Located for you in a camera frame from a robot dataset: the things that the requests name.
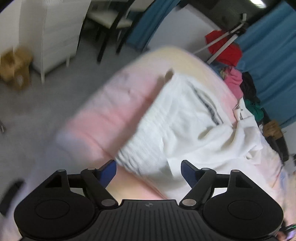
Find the pastel rainbow bed sheet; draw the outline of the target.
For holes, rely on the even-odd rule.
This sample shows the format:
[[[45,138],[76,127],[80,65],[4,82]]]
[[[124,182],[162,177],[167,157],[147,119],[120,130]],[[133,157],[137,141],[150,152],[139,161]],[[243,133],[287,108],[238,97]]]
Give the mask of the pastel rainbow bed sheet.
[[[70,173],[79,173],[85,168],[98,168],[115,159],[174,74],[196,79],[218,99],[231,123],[237,124],[234,110],[241,102],[245,106],[244,100],[237,99],[203,61],[175,47],[146,53],[113,75],[56,134],[13,199],[1,228],[1,240],[20,240],[14,210],[53,172],[65,169]],[[290,184],[278,153],[262,134],[261,143],[261,162],[257,168],[267,182],[267,188],[263,190],[281,206],[284,219],[290,225],[295,223],[295,188]],[[116,176],[107,189],[118,201],[168,199],[143,178],[119,164]]]

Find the black bedside sofa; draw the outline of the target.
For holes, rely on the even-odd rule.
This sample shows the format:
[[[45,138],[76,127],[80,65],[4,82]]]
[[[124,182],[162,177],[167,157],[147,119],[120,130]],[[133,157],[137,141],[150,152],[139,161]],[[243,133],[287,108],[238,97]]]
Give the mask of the black bedside sofa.
[[[265,115],[263,118],[263,126],[270,121],[272,120],[269,118],[269,116]],[[279,154],[280,159],[283,163],[289,159],[289,152],[284,136],[282,138],[279,138],[278,140],[274,140],[272,137],[265,137],[265,139],[267,140],[271,148]]]

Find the brown paper bag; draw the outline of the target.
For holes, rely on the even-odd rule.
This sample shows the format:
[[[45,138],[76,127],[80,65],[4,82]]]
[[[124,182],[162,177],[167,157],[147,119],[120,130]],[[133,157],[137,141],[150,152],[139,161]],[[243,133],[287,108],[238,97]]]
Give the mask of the brown paper bag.
[[[274,140],[278,140],[283,137],[280,125],[276,120],[271,120],[263,126],[263,135],[265,137],[272,137]]]

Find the green garment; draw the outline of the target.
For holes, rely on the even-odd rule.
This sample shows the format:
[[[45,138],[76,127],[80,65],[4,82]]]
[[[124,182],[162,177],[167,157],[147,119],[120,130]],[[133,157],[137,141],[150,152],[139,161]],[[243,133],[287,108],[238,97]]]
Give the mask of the green garment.
[[[264,113],[257,102],[253,102],[249,99],[244,99],[246,108],[254,115],[256,122],[263,120]]]

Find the black garment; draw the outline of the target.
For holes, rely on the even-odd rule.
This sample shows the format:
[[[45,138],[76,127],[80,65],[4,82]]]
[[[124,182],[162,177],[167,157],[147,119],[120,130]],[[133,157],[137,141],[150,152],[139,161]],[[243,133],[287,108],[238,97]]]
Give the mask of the black garment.
[[[244,99],[260,104],[253,78],[249,72],[242,73],[242,83],[240,84],[240,88],[243,92]]]

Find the pink garment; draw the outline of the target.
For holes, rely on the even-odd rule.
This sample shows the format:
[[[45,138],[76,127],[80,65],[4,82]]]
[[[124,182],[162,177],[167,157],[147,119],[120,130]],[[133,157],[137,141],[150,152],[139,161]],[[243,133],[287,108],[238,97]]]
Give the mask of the pink garment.
[[[240,85],[243,82],[242,73],[232,66],[228,66],[227,68],[225,68],[224,73],[224,82],[234,94],[234,96],[237,99],[241,99],[243,97],[243,92],[240,88]]]

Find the red garment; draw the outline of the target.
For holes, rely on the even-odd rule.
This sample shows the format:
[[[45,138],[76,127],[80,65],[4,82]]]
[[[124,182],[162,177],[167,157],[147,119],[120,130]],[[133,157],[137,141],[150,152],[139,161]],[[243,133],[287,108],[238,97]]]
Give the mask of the red garment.
[[[237,38],[237,34],[230,34],[221,30],[214,30],[206,35],[206,48],[212,54],[207,63],[211,64],[218,61],[228,66],[237,66],[242,57],[242,51],[239,45],[235,43]]]

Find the cardboard box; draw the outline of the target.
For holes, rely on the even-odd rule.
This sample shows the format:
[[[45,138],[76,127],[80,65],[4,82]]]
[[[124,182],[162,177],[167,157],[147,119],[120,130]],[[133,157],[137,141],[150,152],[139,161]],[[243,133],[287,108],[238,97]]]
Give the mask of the cardboard box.
[[[29,66],[31,52],[24,47],[8,49],[1,54],[1,80],[11,88],[21,91],[31,84]]]

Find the blue curtain right panel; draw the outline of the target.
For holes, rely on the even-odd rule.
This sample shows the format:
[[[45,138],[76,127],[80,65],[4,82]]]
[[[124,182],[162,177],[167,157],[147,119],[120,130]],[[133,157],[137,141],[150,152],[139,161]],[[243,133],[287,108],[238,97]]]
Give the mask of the blue curtain right panel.
[[[254,81],[261,106],[282,127],[295,122],[295,9],[286,1],[251,25],[237,41],[237,67]]]

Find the blue curtain panel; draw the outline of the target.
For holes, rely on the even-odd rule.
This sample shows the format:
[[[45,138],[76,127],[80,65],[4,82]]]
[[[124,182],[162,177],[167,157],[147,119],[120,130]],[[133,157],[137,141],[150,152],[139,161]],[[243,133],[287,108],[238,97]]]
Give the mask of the blue curtain panel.
[[[126,44],[137,51],[147,48],[164,18],[178,5],[178,0],[156,0],[145,10],[129,34]]]
[[[237,67],[254,81],[261,106],[282,127],[295,122],[295,9],[286,1],[251,25],[237,41]]]

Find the blue curtain left panel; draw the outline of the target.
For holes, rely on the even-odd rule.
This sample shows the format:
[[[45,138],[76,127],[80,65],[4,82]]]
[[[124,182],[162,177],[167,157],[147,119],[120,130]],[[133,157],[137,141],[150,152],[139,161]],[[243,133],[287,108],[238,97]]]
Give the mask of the blue curtain left panel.
[[[178,0],[156,0],[145,10],[129,34],[126,44],[137,51],[147,48],[164,18],[178,5]]]

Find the white dresser desk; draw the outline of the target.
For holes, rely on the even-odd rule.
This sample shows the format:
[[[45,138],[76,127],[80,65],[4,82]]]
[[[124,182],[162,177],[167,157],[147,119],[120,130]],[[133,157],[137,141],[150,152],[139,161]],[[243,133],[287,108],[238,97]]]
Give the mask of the white dresser desk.
[[[1,1],[1,51],[22,46],[45,75],[76,56],[90,1]]]

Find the white black chair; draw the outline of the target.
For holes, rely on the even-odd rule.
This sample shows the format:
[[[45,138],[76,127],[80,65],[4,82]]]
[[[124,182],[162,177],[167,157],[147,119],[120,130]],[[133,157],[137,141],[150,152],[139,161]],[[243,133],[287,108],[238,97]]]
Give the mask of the white black chair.
[[[97,56],[97,62],[100,63],[107,47],[107,44],[110,40],[111,35],[116,30],[128,29],[132,26],[132,20],[127,18],[127,15],[130,11],[139,11],[144,12],[152,1],[144,1],[144,0],[128,0],[128,1],[109,1],[119,2],[121,4],[120,9],[118,11],[112,9],[103,9],[103,10],[91,10],[86,14],[86,20],[90,20],[94,22],[98,27],[98,35],[96,39],[98,40],[100,36],[100,31],[103,30],[105,32],[105,37],[100,48],[100,51]]]

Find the white garment steamer stand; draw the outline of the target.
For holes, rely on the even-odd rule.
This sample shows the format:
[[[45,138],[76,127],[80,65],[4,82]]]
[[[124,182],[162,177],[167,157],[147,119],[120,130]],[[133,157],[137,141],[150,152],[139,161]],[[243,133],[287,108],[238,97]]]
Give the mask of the white garment steamer stand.
[[[240,15],[239,23],[225,32],[222,30],[213,30],[205,36],[206,45],[193,54],[198,54],[204,50],[208,50],[212,55],[207,64],[218,61],[228,66],[237,66],[242,57],[242,50],[235,40],[245,33],[247,28],[247,13]]]

